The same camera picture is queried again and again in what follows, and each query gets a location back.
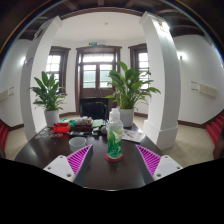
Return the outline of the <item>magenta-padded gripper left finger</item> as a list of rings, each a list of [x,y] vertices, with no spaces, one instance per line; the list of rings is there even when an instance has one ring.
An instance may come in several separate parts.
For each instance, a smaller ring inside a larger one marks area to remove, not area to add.
[[[82,184],[93,156],[93,146],[85,146],[68,156],[59,155],[44,170],[75,184]]]

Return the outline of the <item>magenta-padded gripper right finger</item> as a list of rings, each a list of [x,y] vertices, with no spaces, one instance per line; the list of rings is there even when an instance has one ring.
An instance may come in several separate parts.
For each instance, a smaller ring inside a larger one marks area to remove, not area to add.
[[[161,178],[182,169],[182,166],[170,156],[160,156],[140,145],[136,146],[136,154],[142,177],[146,184],[160,180]]]

